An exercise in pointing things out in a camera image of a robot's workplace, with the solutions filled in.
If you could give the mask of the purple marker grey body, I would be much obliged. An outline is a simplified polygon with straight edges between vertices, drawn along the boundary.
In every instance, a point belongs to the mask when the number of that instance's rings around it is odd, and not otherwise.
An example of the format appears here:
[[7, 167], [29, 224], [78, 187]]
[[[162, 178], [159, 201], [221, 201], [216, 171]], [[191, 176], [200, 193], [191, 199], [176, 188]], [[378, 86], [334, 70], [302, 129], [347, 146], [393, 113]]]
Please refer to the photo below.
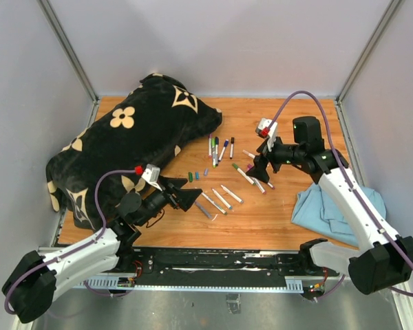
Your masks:
[[213, 219], [213, 216], [199, 202], [195, 201], [194, 204], [208, 219]]

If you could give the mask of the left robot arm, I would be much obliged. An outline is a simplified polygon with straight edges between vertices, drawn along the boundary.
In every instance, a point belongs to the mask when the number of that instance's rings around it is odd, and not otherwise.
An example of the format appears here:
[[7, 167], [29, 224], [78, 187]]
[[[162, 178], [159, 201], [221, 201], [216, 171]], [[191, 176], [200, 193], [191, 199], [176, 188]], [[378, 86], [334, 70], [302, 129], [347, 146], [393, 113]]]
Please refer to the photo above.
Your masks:
[[140, 236], [139, 227], [167, 205], [188, 211], [202, 194], [199, 188], [185, 189], [187, 179], [159, 176], [155, 190], [146, 198], [128, 192], [117, 207], [117, 215], [87, 237], [46, 255], [32, 250], [24, 254], [1, 289], [4, 309], [22, 323], [42, 316], [51, 304], [75, 285], [93, 275], [116, 269], [126, 272], [134, 263], [131, 247]]

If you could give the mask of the light blue marker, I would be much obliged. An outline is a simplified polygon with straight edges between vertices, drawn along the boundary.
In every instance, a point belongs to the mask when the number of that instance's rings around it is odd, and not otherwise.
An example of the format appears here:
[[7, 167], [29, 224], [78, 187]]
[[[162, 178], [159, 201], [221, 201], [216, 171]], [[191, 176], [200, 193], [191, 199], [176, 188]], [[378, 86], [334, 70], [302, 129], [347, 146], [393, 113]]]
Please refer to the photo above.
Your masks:
[[232, 210], [233, 207], [232, 205], [214, 188], [211, 189], [213, 191], [213, 194], [228, 208], [229, 210]]

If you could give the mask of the lavender cap marker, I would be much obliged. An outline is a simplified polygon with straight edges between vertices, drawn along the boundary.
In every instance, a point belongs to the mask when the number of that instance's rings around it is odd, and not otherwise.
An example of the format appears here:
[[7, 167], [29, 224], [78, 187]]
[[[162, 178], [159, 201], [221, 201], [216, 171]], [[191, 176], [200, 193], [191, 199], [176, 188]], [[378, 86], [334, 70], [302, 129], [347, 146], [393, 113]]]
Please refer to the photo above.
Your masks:
[[244, 203], [244, 200], [242, 198], [240, 198], [239, 196], [237, 196], [232, 190], [230, 190], [229, 188], [227, 188], [224, 185], [220, 185], [221, 188], [228, 194], [230, 195], [232, 198], [234, 198], [234, 200], [236, 200], [238, 203], [242, 204]]

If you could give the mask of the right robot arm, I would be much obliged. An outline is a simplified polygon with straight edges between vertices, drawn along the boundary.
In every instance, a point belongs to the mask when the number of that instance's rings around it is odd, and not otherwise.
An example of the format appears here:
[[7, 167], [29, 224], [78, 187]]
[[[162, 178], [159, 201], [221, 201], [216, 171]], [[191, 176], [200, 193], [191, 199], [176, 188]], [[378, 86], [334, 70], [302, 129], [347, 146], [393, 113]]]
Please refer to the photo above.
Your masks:
[[267, 183], [267, 166], [277, 173], [291, 165], [310, 175], [335, 203], [357, 239], [358, 248], [335, 245], [325, 239], [301, 244], [299, 269], [313, 275], [322, 267], [350, 277], [365, 295], [408, 281], [413, 268], [413, 237], [402, 237], [369, 201], [355, 181], [347, 161], [337, 150], [326, 148], [316, 117], [293, 120], [294, 144], [285, 144], [277, 123], [263, 118], [256, 130], [264, 142], [257, 149], [247, 175]]

